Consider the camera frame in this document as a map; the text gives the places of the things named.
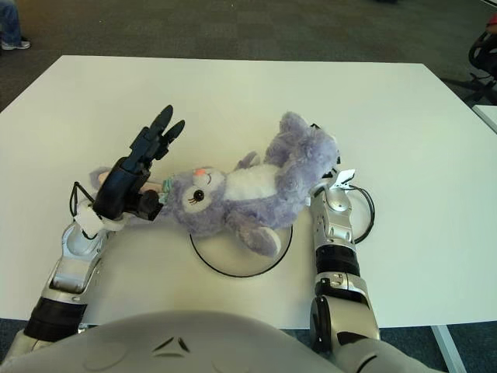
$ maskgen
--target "jeans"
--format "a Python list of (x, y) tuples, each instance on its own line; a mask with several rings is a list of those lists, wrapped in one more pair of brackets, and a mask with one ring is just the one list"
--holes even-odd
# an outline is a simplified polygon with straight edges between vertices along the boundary
[(0, 0), (0, 23), (2, 41), (11, 45), (21, 44), (21, 26), (16, 0)]

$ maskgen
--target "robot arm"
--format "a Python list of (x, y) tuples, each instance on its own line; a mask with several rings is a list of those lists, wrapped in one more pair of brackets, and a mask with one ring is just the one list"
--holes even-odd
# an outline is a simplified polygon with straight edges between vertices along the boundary
[[(167, 106), (152, 125), (144, 127), (131, 145), (131, 153), (119, 159), (93, 200), (75, 183), (71, 194), (71, 223), (62, 235), (62, 256), (50, 274), (26, 328), (20, 331), (7, 358), (35, 350), (78, 332), (103, 252), (110, 236), (121, 230), (133, 214), (154, 220), (162, 208), (158, 193), (140, 188), (150, 176), (154, 159), (161, 159), (179, 136), (181, 120), (162, 134), (172, 118)], [(77, 189), (90, 200), (78, 204)]]
[(353, 171), (334, 170), (311, 191), (317, 276), (310, 321), (316, 351), (334, 351), (361, 338), (380, 339), (350, 224), (346, 180), (352, 177)]
[(332, 352), (333, 362), (345, 373), (435, 372), (380, 341), (350, 224), (352, 205), (346, 192), (353, 174), (333, 170), (311, 191), (317, 267), (312, 348)]

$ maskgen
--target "white plush belly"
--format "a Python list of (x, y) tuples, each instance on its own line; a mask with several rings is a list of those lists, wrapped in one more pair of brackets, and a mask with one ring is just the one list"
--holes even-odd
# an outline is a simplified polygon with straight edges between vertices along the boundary
[(259, 165), (228, 174), (224, 199), (255, 200), (275, 195), (275, 175), (278, 169), (274, 165)]

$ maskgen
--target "table leg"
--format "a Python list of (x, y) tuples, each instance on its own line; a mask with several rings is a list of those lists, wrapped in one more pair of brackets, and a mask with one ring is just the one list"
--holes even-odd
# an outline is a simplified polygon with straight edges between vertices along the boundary
[(445, 365), (449, 369), (449, 373), (466, 373), (459, 351), (457, 351), (456, 344), (450, 335), (447, 325), (432, 326), (433, 334), (435, 335), (438, 347), (442, 352)]

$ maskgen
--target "plush toy eye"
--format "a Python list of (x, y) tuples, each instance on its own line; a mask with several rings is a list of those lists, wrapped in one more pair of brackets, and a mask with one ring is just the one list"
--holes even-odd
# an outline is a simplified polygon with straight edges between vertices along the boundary
[(203, 191), (202, 190), (195, 190), (195, 193), (193, 194), (193, 199), (196, 200), (197, 202), (202, 201)]

